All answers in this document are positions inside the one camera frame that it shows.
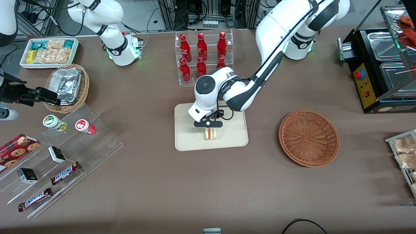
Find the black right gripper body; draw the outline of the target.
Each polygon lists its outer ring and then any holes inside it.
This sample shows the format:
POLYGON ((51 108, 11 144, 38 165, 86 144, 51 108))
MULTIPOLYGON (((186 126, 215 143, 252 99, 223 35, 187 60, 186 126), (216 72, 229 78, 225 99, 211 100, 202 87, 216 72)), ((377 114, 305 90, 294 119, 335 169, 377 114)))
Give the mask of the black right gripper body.
POLYGON ((22 101, 21 97, 27 94, 28 89, 25 86, 26 81, 23 81, 9 73, 0 70, 1 87, 0 87, 0 99, 4 103, 17 103, 30 105, 28 101, 22 101))

